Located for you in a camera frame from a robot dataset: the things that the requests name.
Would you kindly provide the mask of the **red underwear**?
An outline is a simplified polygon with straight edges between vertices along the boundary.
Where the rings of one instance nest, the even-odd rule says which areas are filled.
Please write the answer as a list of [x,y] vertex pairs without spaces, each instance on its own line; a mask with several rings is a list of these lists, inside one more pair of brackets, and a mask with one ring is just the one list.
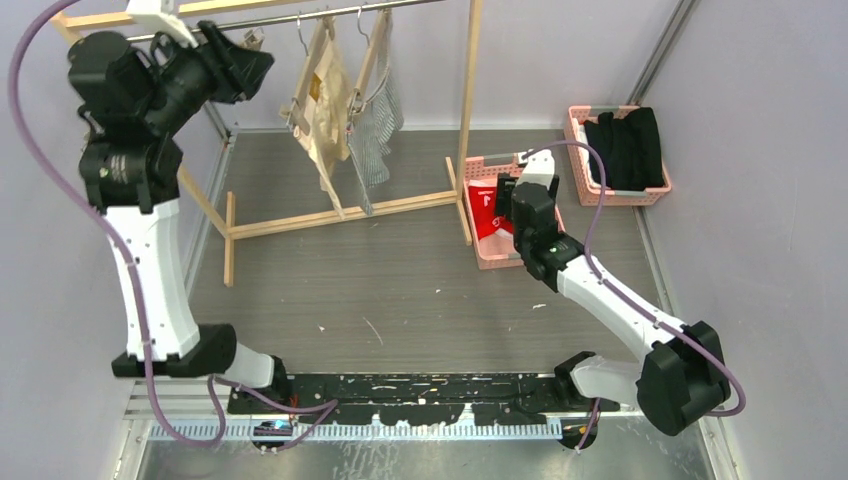
[[496,213],[497,187],[495,184],[473,180],[468,184],[468,199],[478,240],[492,235],[512,239],[513,226],[504,215]]

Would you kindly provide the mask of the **wooden hanger of beige underwear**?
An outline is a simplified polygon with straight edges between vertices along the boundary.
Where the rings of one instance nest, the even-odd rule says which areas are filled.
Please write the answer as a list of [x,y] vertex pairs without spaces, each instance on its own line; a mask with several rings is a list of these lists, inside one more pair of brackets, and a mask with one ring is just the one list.
[[324,16],[316,25],[306,59],[301,69],[290,106],[281,107],[280,116],[293,133],[310,134],[307,118],[308,100],[319,103],[323,90],[330,93],[331,105],[340,107],[350,98],[351,82],[339,48],[335,29],[335,16]]

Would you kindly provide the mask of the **beige underwear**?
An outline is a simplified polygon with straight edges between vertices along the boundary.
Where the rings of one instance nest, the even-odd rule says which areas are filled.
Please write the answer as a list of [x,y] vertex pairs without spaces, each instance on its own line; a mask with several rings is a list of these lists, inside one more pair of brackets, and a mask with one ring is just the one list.
[[343,219],[345,209],[332,184],[332,176],[336,164],[346,161],[350,155],[344,140],[349,99],[340,107],[334,107],[330,93],[323,90],[318,104],[311,99],[308,102],[306,116],[310,120],[310,134],[292,133],[316,167],[321,190],[329,196],[336,215]]

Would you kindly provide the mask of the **wooden hanger of red underwear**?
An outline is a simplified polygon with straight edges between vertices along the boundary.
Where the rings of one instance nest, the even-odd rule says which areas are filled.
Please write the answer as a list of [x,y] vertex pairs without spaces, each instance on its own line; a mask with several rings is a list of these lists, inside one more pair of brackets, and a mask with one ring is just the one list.
[[240,46],[252,51],[260,51],[265,40],[265,33],[261,27],[252,28],[245,32]]

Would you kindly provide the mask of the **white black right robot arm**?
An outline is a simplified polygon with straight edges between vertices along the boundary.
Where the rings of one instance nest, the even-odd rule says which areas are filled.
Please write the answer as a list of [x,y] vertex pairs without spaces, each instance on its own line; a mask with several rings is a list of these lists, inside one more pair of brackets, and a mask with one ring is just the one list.
[[655,308],[605,271],[556,218],[554,186],[501,174],[494,208],[513,225],[513,245],[528,273],[575,302],[615,334],[636,362],[584,351],[560,364],[558,403],[582,409],[592,399],[638,407],[661,433],[675,436],[704,416],[720,414],[731,375],[718,333]]

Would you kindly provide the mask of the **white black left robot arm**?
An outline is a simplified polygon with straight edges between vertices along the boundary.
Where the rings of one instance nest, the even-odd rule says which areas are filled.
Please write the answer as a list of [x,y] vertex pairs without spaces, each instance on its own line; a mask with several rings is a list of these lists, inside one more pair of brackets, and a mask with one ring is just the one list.
[[179,130],[209,102],[251,99],[272,55],[233,43],[208,20],[202,40],[183,46],[156,33],[148,50],[115,31],[99,31],[68,53],[68,80],[81,98],[90,139],[79,162],[87,202],[112,234],[127,315],[118,378],[216,375],[252,388],[269,413],[285,409],[292,388],[282,360],[239,342],[229,324],[198,324],[178,255],[183,153]]

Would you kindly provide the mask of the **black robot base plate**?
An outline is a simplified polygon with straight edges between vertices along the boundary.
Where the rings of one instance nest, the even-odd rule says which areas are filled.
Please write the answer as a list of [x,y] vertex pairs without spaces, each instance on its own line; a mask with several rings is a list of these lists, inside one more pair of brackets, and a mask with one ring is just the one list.
[[452,425],[470,408],[474,424],[536,425],[549,415],[589,413],[593,402],[564,378],[537,373],[297,374],[261,389],[266,398],[306,409],[335,400],[325,425]]

